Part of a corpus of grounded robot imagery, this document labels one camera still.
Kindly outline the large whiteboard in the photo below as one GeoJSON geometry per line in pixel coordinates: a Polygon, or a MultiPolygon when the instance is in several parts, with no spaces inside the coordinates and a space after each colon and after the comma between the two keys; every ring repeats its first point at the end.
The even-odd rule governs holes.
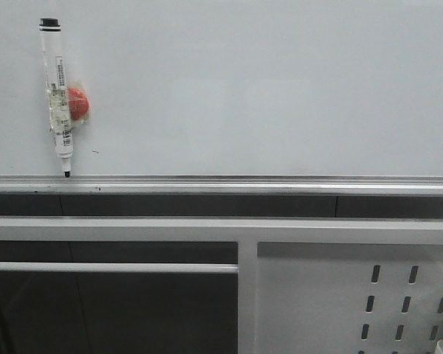
{"type": "Polygon", "coordinates": [[[145,190],[443,195],[443,1],[0,1],[0,192],[145,190]]]}

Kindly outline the red round magnet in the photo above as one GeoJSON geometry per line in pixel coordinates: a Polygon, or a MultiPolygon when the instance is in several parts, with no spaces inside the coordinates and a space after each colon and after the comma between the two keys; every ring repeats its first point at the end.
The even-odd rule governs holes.
{"type": "Polygon", "coordinates": [[[68,90],[69,98],[69,112],[73,122],[81,121],[87,118],[90,104],[86,93],[79,89],[69,87],[68,90]]]}

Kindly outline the white perforated metal panel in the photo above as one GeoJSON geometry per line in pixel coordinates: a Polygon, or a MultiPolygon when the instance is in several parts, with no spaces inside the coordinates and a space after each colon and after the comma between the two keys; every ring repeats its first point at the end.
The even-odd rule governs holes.
{"type": "Polygon", "coordinates": [[[260,353],[432,353],[443,246],[259,243],[260,353]]]}

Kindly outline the white whiteboard marker black tip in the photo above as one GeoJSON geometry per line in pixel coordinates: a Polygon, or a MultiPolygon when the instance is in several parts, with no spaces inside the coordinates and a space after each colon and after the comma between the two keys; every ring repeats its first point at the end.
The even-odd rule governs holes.
{"type": "Polygon", "coordinates": [[[56,18],[41,18],[39,31],[44,57],[49,125],[55,153],[61,162],[64,176],[68,178],[72,170],[73,136],[60,22],[56,18]]]}

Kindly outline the grey whiteboard stand frame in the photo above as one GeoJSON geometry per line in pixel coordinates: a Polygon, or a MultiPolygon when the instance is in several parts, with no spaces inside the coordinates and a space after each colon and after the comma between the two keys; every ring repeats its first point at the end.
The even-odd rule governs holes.
{"type": "Polygon", "coordinates": [[[241,353],[256,348],[259,243],[443,246],[443,221],[0,218],[0,241],[235,242],[241,353]]]}

